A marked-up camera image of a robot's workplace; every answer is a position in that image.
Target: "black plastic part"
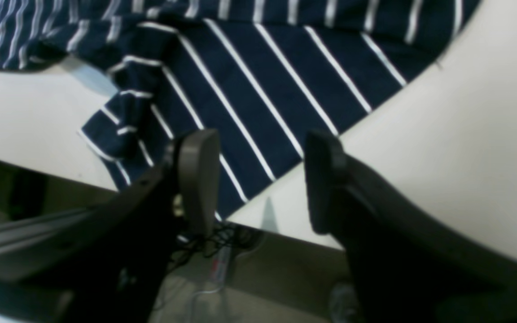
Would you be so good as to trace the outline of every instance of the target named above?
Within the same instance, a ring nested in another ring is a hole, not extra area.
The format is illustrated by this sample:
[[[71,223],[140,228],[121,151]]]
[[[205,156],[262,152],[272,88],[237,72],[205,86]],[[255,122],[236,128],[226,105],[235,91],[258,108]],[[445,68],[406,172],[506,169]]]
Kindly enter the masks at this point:
[[[216,130],[197,131],[183,140],[179,156],[179,189],[189,232],[208,236],[217,209],[221,144]]]
[[[216,167],[178,163],[202,149],[199,157],[218,164],[217,142],[213,131],[173,141],[161,163],[88,218],[0,255],[0,314],[39,322],[146,322],[185,225],[173,212],[178,178],[218,177],[207,174],[218,172]],[[183,194],[209,207],[217,184]]]
[[[435,221],[339,147],[308,136],[311,222],[346,249],[369,322],[517,322],[516,261]]]

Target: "striped shirt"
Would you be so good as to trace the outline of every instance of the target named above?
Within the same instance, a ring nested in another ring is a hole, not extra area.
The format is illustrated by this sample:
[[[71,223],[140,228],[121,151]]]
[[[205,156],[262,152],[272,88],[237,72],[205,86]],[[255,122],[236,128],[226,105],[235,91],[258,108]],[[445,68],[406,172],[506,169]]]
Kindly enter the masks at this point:
[[[0,0],[0,70],[70,53],[120,89],[80,129],[123,188],[166,143],[221,135],[218,214],[416,78],[478,0]]]

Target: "floor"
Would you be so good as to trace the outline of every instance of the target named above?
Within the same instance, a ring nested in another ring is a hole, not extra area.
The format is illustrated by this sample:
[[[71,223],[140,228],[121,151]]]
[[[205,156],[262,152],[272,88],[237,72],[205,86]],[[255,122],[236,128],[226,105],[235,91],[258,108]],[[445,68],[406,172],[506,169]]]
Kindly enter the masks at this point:
[[[0,164],[0,223],[16,167]],[[42,213],[100,204],[112,192],[68,180],[47,179]],[[231,261],[224,288],[210,280],[212,259],[197,255],[167,276],[150,323],[326,323],[328,294],[348,278],[342,252],[278,235],[266,235],[253,252]]]

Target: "white table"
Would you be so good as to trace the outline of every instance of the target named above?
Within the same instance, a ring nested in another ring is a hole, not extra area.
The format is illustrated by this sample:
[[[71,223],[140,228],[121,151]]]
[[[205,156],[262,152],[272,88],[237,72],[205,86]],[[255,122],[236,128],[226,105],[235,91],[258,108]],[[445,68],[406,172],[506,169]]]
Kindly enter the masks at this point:
[[[342,135],[343,145],[435,218],[517,258],[517,1],[484,2],[440,65]],[[114,189],[75,133],[114,93],[74,59],[0,73],[0,160]],[[302,166],[230,221],[339,248],[310,228]]]

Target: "striped cloth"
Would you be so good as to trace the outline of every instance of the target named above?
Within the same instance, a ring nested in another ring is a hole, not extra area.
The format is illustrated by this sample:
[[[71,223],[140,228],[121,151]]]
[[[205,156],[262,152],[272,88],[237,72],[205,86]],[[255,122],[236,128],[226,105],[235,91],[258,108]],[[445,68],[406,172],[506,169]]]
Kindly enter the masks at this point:
[[[71,53],[120,92],[80,129],[123,188],[169,140],[221,135],[218,214],[416,78],[478,0],[0,0],[0,69]]]

